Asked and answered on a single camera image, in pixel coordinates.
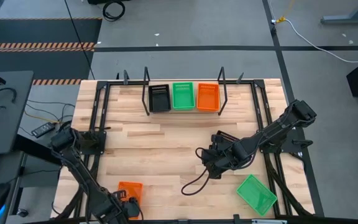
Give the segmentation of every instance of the wooden tabletop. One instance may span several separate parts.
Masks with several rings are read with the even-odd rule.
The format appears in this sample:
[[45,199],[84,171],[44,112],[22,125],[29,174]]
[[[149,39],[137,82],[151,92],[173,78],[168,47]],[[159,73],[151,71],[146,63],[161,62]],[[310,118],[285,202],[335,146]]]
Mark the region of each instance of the wooden tabletop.
[[[172,84],[158,80],[150,82],[150,85],[161,83]],[[270,111],[275,120],[287,107],[281,81],[265,79],[265,85]],[[95,89],[96,81],[81,82],[72,128],[79,131],[89,129]],[[99,105],[102,105],[103,91]],[[257,93],[262,105],[260,91]],[[142,182],[144,191],[140,207],[146,220],[231,219],[233,214],[239,214],[240,218],[260,217],[236,193],[238,186],[249,174],[255,175],[269,186],[263,155],[259,152],[250,167],[225,172],[221,180],[210,180],[200,193],[194,196],[180,193],[185,184],[204,171],[201,160],[195,156],[195,149],[208,148],[212,134],[216,134],[218,130],[237,138],[255,134],[257,120],[250,86],[227,85],[228,101],[221,116],[197,110],[151,113],[147,116],[141,96],[142,86],[111,87],[106,117],[106,127],[111,129],[107,130],[106,151],[99,163],[100,185],[114,192],[119,181]],[[261,109],[266,126],[263,106]],[[282,154],[281,157],[288,188],[304,208],[313,213],[302,162],[288,154]],[[206,175],[186,191],[199,189],[205,178]],[[58,212],[69,203],[77,188],[78,184],[72,175],[66,168],[62,169],[54,202]],[[278,194],[278,200],[281,202],[281,213],[284,214],[281,193]],[[85,214],[84,207],[82,206],[82,215]],[[274,214],[270,209],[264,218],[272,217]]]

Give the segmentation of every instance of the gray floor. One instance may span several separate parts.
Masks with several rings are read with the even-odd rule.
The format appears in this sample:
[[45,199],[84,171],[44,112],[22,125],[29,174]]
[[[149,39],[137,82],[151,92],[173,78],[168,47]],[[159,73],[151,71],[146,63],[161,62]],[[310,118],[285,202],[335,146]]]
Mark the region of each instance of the gray floor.
[[[50,2],[5,0],[0,18],[68,17],[63,1]],[[289,2],[272,0],[276,17],[283,14]],[[73,17],[101,16],[100,9],[86,0],[68,3]],[[259,0],[133,0],[125,4],[126,15],[120,21],[103,21],[97,47],[273,45]],[[357,5],[358,0],[296,1],[287,18],[316,45],[358,45],[358,25],[319,23],[321,16],[348,14]],[[307,45],[287,23],[277,26],[277,35],[282,46]],[[358,60],[358,51],[335,53]],[[314,141],[310,155],[324,213],[327,217],[358,218],[358,102],[346,82],[346,75],[358,64],[341,62],[324,52],[284,52],[283,56],[295,98],[306,100],[318,114],[305,134]],[[115,78],[124,69],[132,79],[141,78],[144,66],[148,66],[151,78],[212,78],[220,66],[225,66],[230,78],[242,72],[244,78],[281,78],[275,52],[269,51],[98,52],[92,62],[100,79]],[[34,86],[30,99],[74,103],[77,92],[77,86]],[[32,105],[57,115],[62,112],[61,105]],[[30,109],[28,112],[46,116]],[[70,113],[72,109],[67,108],[66,114]],[[42,123],[24,117],[21,126],[30,131]],[[29,170],[56,169],[31,158],[27,164]],[[8,223],[46,220],[56,178],[56,174],[46,173],[25,177],[23,181],[34,185],[26,189],[21,202],[30,216],[10,217]],[[44,200],[35,202],[34,195],[42,195]]]

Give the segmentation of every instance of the orange plastic basket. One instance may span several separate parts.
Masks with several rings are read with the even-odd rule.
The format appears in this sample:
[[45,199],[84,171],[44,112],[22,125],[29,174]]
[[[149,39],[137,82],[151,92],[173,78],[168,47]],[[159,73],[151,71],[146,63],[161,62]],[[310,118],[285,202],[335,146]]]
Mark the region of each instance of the orange plastic basket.
[[128,201],[130,197],[135,197],[140,204],[142,203],[142,190],[143,190],[143,184],[137,183],[137,182],[124,182],[120,181],[118,183],[118,190],[125,190],[127,192],[127,197],[123,198],[123,201]]
[[197,109],[214,112],[219,110],[219,85],[199,83],[197,93]]

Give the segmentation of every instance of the black basket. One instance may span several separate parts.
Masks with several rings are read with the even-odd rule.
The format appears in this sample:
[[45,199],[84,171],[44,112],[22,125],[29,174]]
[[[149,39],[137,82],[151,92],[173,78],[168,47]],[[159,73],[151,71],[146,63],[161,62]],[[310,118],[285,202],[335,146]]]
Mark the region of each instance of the black basket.
[[149,108],[153,113],[171,110],[169,85],[149,86]]

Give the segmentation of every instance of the green plastic basket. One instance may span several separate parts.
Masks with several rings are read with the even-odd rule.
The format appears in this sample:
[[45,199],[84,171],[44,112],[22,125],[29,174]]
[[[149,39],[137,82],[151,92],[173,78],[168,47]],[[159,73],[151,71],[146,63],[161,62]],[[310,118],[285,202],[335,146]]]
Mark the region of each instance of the green plastic basket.
[[172,98],[174,110],[192,110],[195,107],[192,82],[173,83]]
[[243,181],[237,194],[261,216],[265,216],[277,200],[276,195],[252,174]]

